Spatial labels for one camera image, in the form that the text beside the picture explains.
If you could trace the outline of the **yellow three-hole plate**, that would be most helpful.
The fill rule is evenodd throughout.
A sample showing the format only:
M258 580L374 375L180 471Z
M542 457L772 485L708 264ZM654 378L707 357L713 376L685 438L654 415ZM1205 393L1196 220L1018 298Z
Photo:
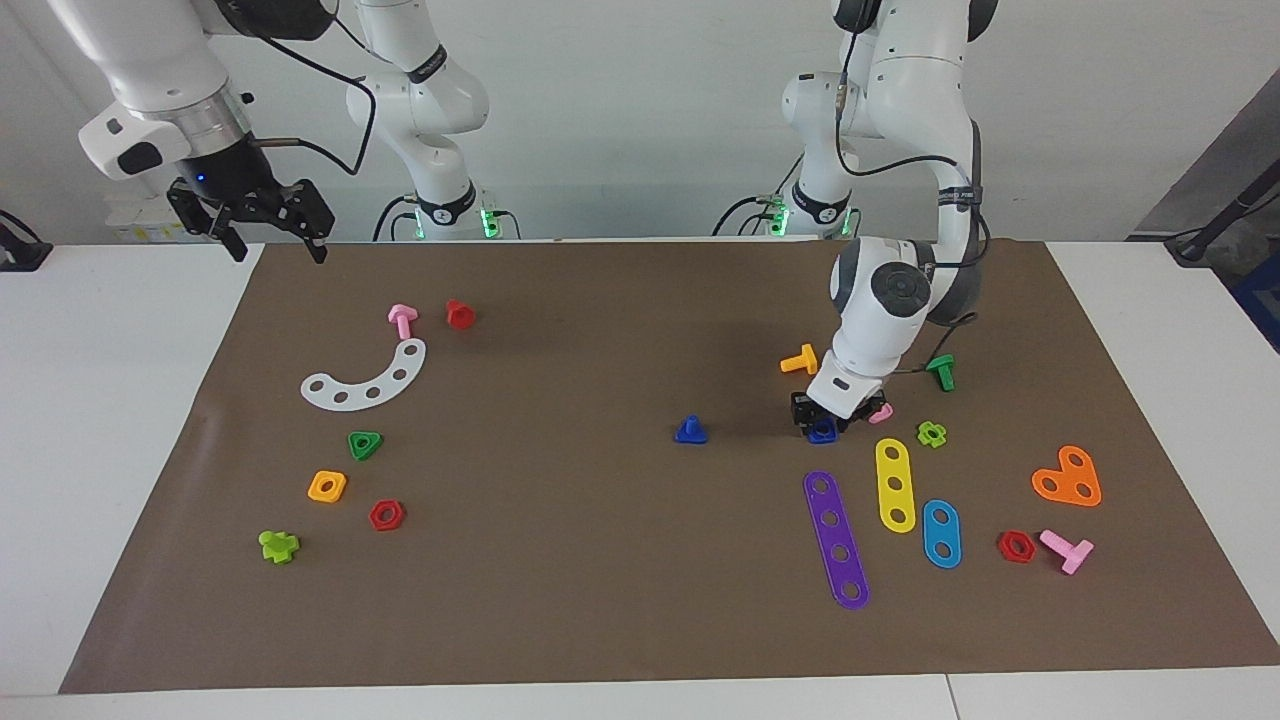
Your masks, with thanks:
M908 447L884 437L876 445L876 487L879 519L884 528L906 534L916 527L916 502Z

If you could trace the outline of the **white boxes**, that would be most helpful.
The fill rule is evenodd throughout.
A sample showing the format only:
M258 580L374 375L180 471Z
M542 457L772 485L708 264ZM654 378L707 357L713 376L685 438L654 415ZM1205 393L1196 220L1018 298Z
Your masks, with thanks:
M189 233L166 199L109 197L106 227L125 243L211 243L204 234Z

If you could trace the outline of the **purple four-hole plate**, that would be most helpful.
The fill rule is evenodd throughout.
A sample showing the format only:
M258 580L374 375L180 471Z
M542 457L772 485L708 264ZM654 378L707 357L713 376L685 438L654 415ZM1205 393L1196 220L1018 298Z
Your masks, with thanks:
M803 488L835 602L850 611L865 607L870 589L837 480L827 471L809 471Z

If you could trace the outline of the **blue two-hole plate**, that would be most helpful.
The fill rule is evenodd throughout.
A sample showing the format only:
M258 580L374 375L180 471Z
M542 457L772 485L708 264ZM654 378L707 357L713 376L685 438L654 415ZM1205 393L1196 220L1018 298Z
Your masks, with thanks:
M957 510L942 498L928 500L922 509L923 553L934 566L956 569L963 561L963 525Z

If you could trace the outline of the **white curved five-hole plate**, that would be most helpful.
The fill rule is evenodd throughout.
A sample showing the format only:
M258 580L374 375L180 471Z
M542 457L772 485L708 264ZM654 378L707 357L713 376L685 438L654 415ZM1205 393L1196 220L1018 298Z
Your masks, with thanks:
M420 338L402 340L387 369L369 380L347 383L326 373L306 377L301 396L312 406L329 413L360 413L402 395L417 378L428 359L428 343Z

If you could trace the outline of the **black table clamp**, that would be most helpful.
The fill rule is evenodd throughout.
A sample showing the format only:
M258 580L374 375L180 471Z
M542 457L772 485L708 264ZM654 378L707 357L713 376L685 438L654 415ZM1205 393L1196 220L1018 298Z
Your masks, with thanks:
M36 272L52 250L20 218L0 209L0 273Z

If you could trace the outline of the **orange angled three-hole plate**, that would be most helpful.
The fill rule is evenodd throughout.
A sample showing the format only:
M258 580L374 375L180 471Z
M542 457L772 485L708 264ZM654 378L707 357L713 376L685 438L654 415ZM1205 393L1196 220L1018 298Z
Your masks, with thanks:
M1103 497L1092 456L1075 445L1065 445L1059 450L1059 468L1034 470L1030 487L1050 502L1079 507L1097 507Z

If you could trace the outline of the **brown table mat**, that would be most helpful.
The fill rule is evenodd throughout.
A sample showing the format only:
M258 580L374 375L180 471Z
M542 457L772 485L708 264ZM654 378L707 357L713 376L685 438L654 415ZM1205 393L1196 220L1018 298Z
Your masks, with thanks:
M895 415L817 446L781 357L827 346L829 243L541 243L262 251L63 680L67 693L618 682L1280 664L1280 644L1048 250L998 242L957 388L897 377ZM445 301L477 314L456 331ZM360 413L419 310L428 359ZM705 445L680 445L696 414ZM923 421L947 443L923 446ZM364 462L356 430L383 434ZM910 455L916 527L881 521L876 445ZM1084 448L1102 502L1030 487ZM306 495L347 475L335 503ZM803 479L838 483L870 589L840 607ZM376 501L401 528L374 530ZM923 553L950 502L963 561ZM1094 551L1071 577L1038 539ZM289 564L259 534L300 538ZM1036 542L1006 561L1005 530Z

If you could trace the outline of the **black stand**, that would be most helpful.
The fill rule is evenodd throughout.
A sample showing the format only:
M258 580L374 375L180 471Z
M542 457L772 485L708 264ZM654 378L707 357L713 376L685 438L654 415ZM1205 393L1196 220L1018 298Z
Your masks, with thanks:
M1183 266L1193 266L1204 258L1208 247L1226 229L1239 220L1265 210L1276 200L1280 200L1280 158L1276 158L1229 205L1217 211L1202 227L1175 233L1164 245L1176 263Z

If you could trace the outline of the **blue crate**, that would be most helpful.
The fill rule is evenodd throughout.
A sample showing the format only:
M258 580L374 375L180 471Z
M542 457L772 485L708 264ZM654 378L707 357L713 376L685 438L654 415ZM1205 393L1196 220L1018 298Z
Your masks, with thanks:
M1280 250L1238 281L1230 295L1280 354Z

